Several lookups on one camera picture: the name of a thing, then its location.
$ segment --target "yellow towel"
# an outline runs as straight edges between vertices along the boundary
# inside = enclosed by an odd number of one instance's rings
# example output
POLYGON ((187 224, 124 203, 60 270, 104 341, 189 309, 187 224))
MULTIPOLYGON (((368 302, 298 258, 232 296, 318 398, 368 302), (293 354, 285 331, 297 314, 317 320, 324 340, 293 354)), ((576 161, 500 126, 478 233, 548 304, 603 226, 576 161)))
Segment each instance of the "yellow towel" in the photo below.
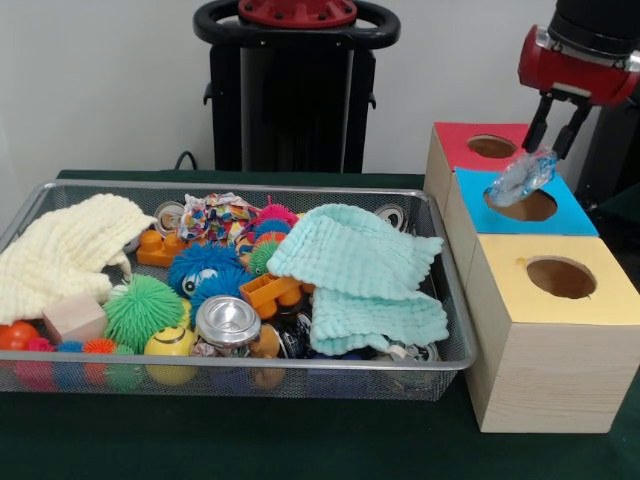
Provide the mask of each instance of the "yellow towel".
POLYGON ((0 324, 41 318, 43 308, 82 292, 105 302, 112 285, 100 272, 117 265, 129 277, 122 248, 154 221, 111 194, 44 214, 0 255, 0 324))

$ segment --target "green spiky ball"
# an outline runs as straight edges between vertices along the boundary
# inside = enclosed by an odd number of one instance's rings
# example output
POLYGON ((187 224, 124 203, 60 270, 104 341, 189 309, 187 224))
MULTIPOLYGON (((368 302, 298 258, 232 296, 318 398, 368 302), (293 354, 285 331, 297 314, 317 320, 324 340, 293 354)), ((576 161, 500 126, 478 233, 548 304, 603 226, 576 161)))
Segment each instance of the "green spiky ball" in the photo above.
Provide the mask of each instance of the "green spiky ball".
MULTIPOLYGON (((120 345, 114 355, 133 355, 133 348, 120 345)), ((145 369, 142 365, 128 363, 112 363, 107 367, 107 383, 118 392, 133 392, 144 381, 145 369)))
POLYGON ((256 277, 268 273, 267 262, 277 249, 278 243, 273 240, 261 243, 255 247, 249 257, 249 271, 256 277))
POLYGON ((109 320, 105 337, 136 354, 144 351, 154 333, 177 327, 184 313, 178 294, 148 275, 134 275, 127 292, 105 303, 104 310, 109 320))

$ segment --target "white wall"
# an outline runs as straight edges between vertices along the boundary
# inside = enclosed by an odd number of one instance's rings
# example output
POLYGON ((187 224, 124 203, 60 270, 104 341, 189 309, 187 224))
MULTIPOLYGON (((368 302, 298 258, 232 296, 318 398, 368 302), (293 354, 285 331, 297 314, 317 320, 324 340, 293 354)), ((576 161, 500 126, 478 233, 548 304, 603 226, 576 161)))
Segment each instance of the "white wall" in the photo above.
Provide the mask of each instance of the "white wall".
MULTIPOLYGON (((403 32, 377 53, 366 171, 423 173, 436 120, 530 121, 538 96, 518 84, 520 47, 555 0, 377 1, 403 32)), ((14 189, 0 199, 0 228, 63 168, 170 168, 184 149, 213 165, 208 46, 191 27, 202 3, 0 1, 0 191, 14 189)), ((554 111, 551 131, 570 114, 554 111)), ((594 121, 563 165, 571 184, 594 121)))

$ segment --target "red box top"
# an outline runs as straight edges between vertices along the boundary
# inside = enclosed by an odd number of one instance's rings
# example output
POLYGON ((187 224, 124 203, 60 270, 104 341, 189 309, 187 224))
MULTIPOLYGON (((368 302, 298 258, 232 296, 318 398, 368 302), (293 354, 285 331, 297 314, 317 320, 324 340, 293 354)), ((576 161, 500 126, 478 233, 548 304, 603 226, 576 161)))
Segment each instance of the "red box top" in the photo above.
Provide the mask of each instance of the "red box top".
POLYGON ((435 129, 452 172, 456 168, 495 172, 524 153, 521 145, 529 125, 436 122, 435 129))

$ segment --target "clear plastic object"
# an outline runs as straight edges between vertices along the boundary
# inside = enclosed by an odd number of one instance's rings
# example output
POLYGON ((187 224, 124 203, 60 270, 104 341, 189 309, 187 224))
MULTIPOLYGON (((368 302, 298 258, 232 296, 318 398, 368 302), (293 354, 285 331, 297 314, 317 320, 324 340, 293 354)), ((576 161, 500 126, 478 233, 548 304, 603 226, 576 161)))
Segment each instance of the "clear plastic object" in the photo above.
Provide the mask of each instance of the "clear plastic object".
POLYGON ((489 188, 491 202, 498 207, 508 207, 528 197, 553 180, 557 161, 556 153, 548 147, 520 155, 489 188))

